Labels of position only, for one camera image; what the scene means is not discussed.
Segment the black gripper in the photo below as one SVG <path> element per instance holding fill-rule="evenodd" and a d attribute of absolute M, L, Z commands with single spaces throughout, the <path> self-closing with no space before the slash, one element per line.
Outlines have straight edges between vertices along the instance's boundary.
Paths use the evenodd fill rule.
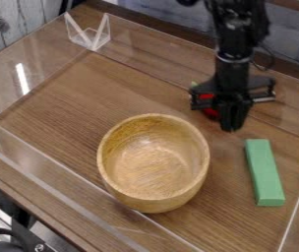
<path fill-rule="evenodd" d="M 215 73 L 206 81 L 211 81 L 215 88 L 215 107 L 223 131 L 237 131 L 244 127 L 256 102 L 276 100 L 276 79 L 250 74 L 249 58 L 229 60 L 217 56 Z"/>

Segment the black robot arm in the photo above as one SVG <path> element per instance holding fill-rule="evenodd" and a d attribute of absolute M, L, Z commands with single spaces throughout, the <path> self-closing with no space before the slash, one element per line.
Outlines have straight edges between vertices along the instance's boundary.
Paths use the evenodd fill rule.
<path fill-rule="evenodd" d="M 240 130 L 257 102 L 276 100 L 276 79 L 253 76 L 256 48 L 269 35 L 265 0 L 203 0 L 217 34 L 215 73 L 189 89 L 190 109 L 203 110 L 223 131 Z"/>

